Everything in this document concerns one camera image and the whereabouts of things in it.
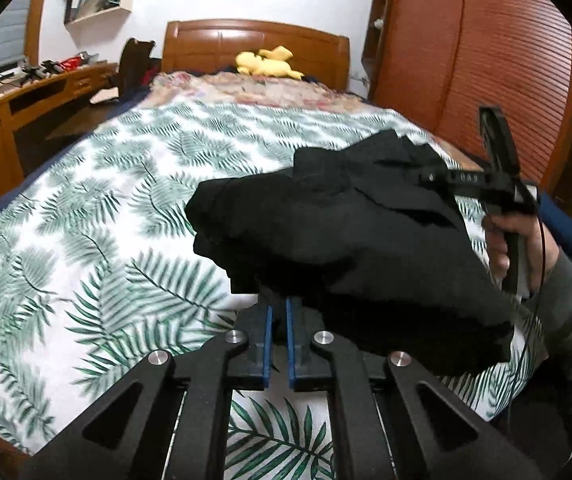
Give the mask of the person's right hand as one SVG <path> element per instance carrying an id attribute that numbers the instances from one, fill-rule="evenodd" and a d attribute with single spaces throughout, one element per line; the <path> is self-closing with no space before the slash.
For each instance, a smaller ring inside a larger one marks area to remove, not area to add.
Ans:
<path id="1" fill-rule="evenodd" d="M 490 272 L 495 281 L 506 277 L 510 268 L 506 233 L 516 233 L 526 243 L 530 292 L 537 292 L 541 283 L 556 265 L 559 247 L 552 234 L 536 217 L 524 214 L 487 214 L 482 220 L 486 232 Z"/>

